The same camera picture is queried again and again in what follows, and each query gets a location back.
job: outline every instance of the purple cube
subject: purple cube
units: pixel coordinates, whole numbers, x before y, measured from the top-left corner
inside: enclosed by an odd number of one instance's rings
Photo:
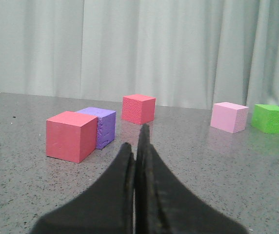
[[[77,113],[97,116],[96,149],[101,150],[115,139],[116,112],[96,107],[88,107]]]

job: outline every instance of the backdrop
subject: backdrop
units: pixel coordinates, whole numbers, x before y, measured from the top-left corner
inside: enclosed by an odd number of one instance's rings
[[[0,0],[0,92],[279,105],[279,1]]]

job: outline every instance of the speckled granite surface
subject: speckled granite surface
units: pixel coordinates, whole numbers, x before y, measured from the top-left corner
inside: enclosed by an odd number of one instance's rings
[[[45,156],[45,120],[89,106],[117,111],[116,139],[82,163]],[[122,103],[0,93],[0,234],[26,234],[42,214],[88,188],[139,125]],[[151,141],[174,174],[252,234],[279,234],[279,135],[210,127],[211,111],[156,107]]]

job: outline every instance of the green cube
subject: green cube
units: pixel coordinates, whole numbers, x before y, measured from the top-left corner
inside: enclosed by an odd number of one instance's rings
[[[256,104],[251,125],[264,133],[279,133],[279,106]]]

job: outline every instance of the foam cube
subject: foam cube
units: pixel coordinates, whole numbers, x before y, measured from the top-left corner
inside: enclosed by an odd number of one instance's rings
[[[135,124],[153,121],[155,118],[155,103],[155,97],[141,94],[124,96],[121,118]]]
[[[46,155],[80,163],[95,150],[97,116],[66,111],[46,121]]]
[[[245,129],[248,107],[230,102],[213,105],[211,126],[229,133],[237,133]]]
[[[251,125],[264,133],[279,134],[279,106],[256,104]]]
[[[101,150],[115,139],[116,112],[96,107],[88,107],[77,111],[98,117],[96,149]]]

